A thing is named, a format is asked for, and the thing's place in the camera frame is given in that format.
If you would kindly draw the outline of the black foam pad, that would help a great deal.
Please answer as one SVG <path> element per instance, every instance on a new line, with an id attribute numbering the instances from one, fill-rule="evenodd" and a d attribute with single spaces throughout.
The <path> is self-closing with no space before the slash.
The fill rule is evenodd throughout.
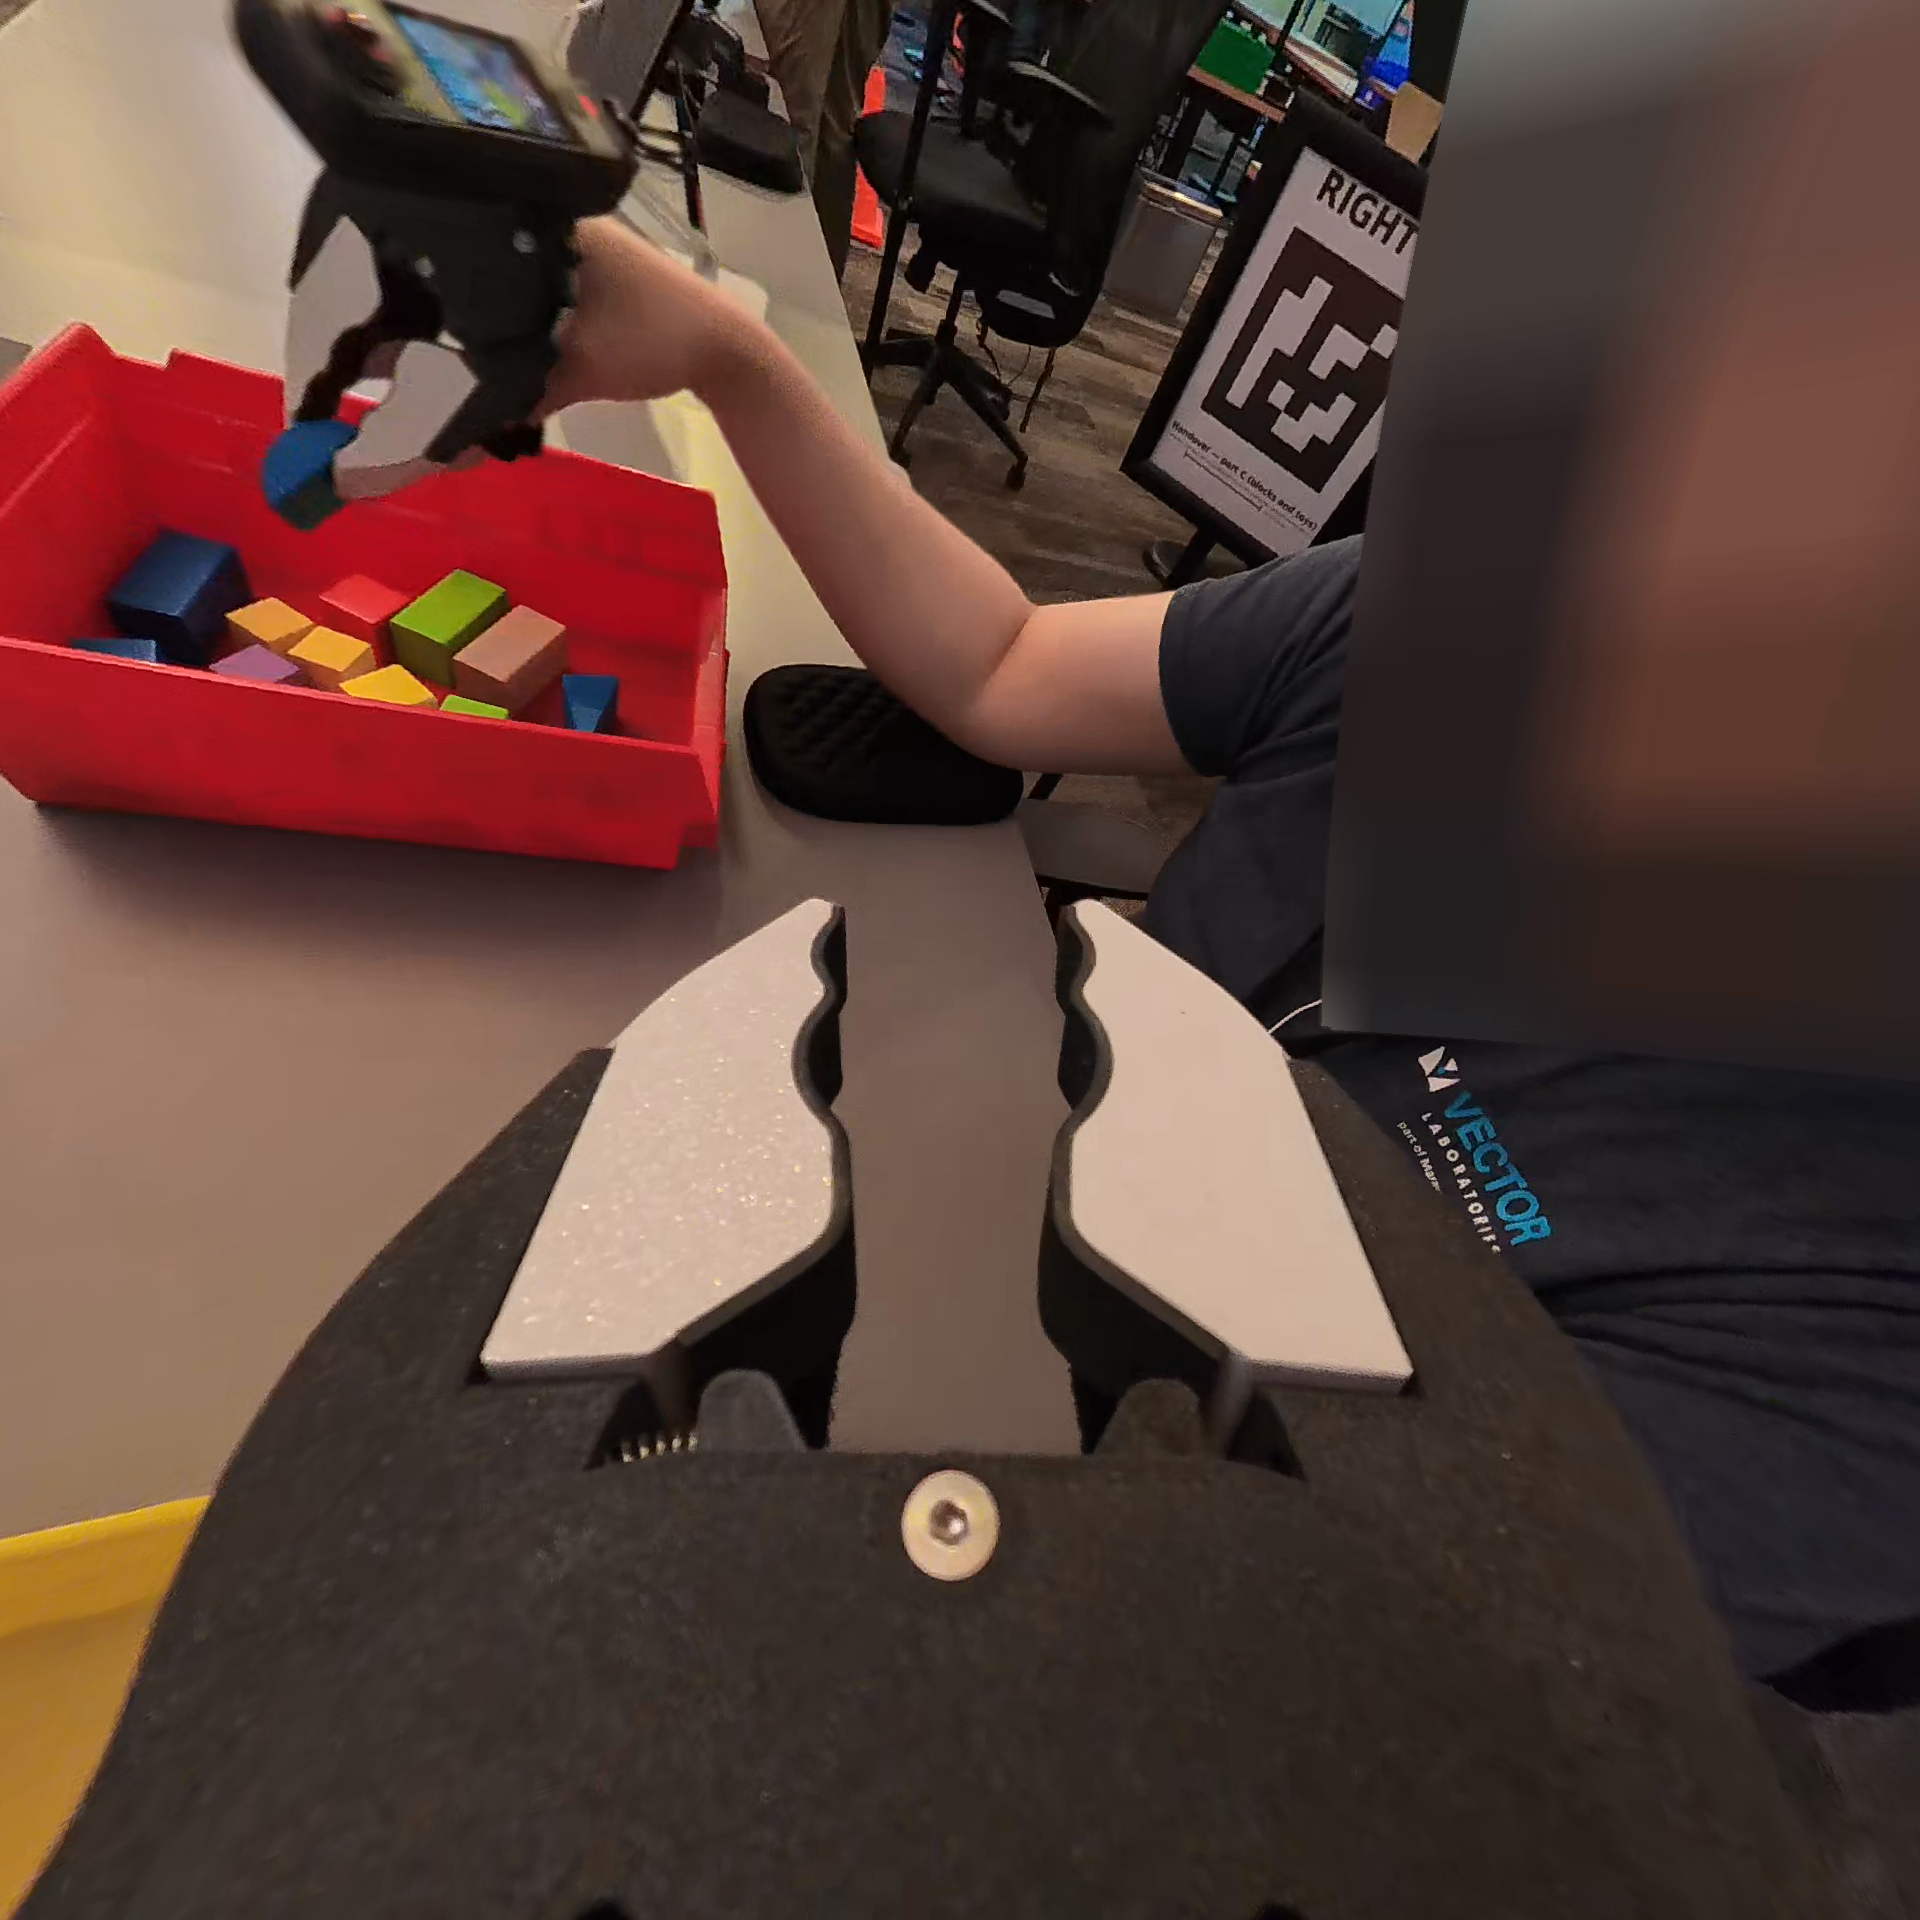
<path id="1" fill-rule="evenodd" d="M 774 668 L 739 702 L 758 789 L 817 823 L 990 828 L 1026 805 L 1026 773 L 960 754 L 876 672 Z"/>

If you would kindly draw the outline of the red plastic bin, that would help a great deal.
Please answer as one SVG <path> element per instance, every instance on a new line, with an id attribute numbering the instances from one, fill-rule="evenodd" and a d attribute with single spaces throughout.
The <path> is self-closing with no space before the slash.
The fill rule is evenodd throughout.
<path id="1" fill-rule="evenodd" d="M 274 370 L 165 363 L 63 325 L 0 403 L 0 772 L 30 805 L 287 834 L 675 865 L 720 842 L 728 754 L 728 559 L 709 491 L 587 453 L 446 475 L 317 531 L 262 498 Z M 454 569 L 569 628 L 569 668 L 617 678 L 616 734 L 540 717 L 244 689 L 197 668 L 84 656 L 159 531 L 234 545 L 262 595 L 346 573 L 435 589 Z"/>

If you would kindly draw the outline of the blue wooden half cylinder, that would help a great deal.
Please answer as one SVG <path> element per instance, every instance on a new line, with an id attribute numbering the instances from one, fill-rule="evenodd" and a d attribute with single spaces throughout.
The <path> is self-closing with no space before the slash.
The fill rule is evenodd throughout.
<path id="1" fill-rule="evenodd" d="M 262 458 L 265 507 L 294 531 L 317 531 L 331 516 L 342 516 L 346 498 L 337 484 L 337 461 L 353 440 L 358 428 L 342 416 L 287 421 Z"/>

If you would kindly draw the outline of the black round device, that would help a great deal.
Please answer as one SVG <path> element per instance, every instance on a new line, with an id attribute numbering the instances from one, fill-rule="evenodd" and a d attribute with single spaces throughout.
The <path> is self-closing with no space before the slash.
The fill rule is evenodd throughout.
<path id="1" fill-rule="evenodd" d="M 796 197 L 803 191 L 803 156 L 796 136 L 758 97 L 709 85 L 697 117 L 697 162 L 705 173 Z"/>

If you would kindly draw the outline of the person's right hand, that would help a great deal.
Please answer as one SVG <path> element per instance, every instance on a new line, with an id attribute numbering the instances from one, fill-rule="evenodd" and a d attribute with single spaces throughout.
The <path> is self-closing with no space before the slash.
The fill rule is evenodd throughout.
<path id="1" fill-rule="evenodd" d="M 617 219 L 587 219 L 572 248 L 572 307 L 540 416 L 705 396 L 728 370 L 748 313 L 720 285 Z"/>

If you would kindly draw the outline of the natural wooden rectangular block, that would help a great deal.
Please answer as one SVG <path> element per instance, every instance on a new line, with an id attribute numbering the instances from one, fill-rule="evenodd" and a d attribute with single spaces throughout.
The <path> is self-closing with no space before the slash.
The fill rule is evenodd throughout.
<path id="1" fill-rule="evenodd" d="M 498 708 L 512 717 L 534 709 L 564 678 L 569 678 L 569 627 L 540 608 L 498 612 L 454 657 L 454 693 Z"/>

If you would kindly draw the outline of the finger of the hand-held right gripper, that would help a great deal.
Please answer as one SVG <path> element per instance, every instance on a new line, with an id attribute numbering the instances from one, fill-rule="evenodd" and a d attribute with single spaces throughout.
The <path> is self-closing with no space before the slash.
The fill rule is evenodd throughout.
<path id="1" fill-rule="evenodd" d="M 477 401 L 477 370 L 456 346 L 413 343 L 394 363 L 385 401 L 353 428 L 353 440 L 331 461 L 331 484 L 342 502 L 394 498 L 417 479 L 446 475 L 456 458 L 435 453 L 435 440 Z"/>
<path id="2" fill-rule="evenodd" d="M 413 235 L 323 219 L 303 235 L 285 318 L 285 421 L 331 421 L 362 383 L 446 358 L 439 274 Z"/>

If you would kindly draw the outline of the framed tag sign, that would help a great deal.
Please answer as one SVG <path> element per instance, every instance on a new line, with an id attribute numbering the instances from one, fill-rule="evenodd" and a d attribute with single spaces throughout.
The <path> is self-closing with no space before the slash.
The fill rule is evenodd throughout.
<path id="1" fill-rule="evenodd" d="M 1247 569 L 1366 528 L 1431 173 L 1297 97 L 1123 475 Z"/>

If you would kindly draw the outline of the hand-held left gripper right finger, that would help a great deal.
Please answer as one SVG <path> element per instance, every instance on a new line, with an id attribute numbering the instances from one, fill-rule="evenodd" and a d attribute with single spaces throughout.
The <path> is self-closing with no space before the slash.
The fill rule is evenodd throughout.
<path id="1" fill-rule="evenodd" d="M 1135 921 L 1056 915 L 1064 1130 L 1044 1222 L 1044 1329 L 1082 1448 L 1147 1380 L 1203 1448 L 1270 1460 L 1276 1394 L 1420 1380 L 1285 1045 Z"/>

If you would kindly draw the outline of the person's right forearm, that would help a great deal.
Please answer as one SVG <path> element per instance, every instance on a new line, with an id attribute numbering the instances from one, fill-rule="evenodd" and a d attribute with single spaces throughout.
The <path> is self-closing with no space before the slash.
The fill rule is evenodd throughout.
<path id="1" fill-rule="evenodd" d="M 1165 708 L 1166 595 L 1037 608 L 863 446 L 809 370 L 698 287 L 697 396 L 846 648 L 952 745 L 1056 773 L 1187 772 Z"/>

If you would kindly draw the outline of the black office chair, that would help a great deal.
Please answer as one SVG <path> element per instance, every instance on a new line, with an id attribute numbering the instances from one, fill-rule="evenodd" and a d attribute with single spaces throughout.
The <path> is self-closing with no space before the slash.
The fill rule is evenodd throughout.
<path id="1" fill-rule="evenodd" d="M 960 318 L 974 307 L 985 343 L 1044 354 L 1037 403 L 1100 298 L 1074 248 L 1111 244 L 1111 219 L 1082 219 L 1093 187 L 1068 173 L 1111 109 L 1055 65 L 1007 58 L 1010 36 L 1010 7 L 929 7 L 914 109 L 863 117 L 854 168 L 887 210 L 863 370 L 921 377 L 892 458 L 911 461 L 914 421 L 952 396 L 1007 446 L 1007 491 L 1026 491 L 1030 411 L 1010 421 L 1010 383 L 967 354 Z"/>

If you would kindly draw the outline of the yellow plastic bin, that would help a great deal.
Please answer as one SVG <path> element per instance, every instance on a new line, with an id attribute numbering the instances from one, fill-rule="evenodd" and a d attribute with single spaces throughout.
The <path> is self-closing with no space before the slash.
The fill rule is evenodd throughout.
<path id="1" fill-rule="evenodd" d="M 128 1707 L 207 1498 L 0 1543 L 0 1913 L 19 1913 Z"/>

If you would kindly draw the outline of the grey storage box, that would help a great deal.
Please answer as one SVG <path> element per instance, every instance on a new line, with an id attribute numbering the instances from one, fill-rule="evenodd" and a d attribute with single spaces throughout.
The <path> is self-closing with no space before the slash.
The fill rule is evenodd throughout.
<path id="1" fill-rule="evenodd" d="M 1103 265 L 1103 302 L 1175 325 L 1221 226 L 1221 200 L 1187 191 L 1180 177 L 1135 173 L 1116 254 Z"/>

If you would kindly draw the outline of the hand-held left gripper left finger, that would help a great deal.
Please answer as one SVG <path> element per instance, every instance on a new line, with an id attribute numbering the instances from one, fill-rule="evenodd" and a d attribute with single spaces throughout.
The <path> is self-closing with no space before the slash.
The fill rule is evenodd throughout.
<path id="1" fill-rule="evenodd" d="M 697 1436 L 705 1389 L 758 1369 L 830 1448 L 854 1321 L 838 1018 L 846 907 L 809 899 L 617 1031 L 485 1329 L 485 1380 L 627 1376 L 640 1436 Z"/>

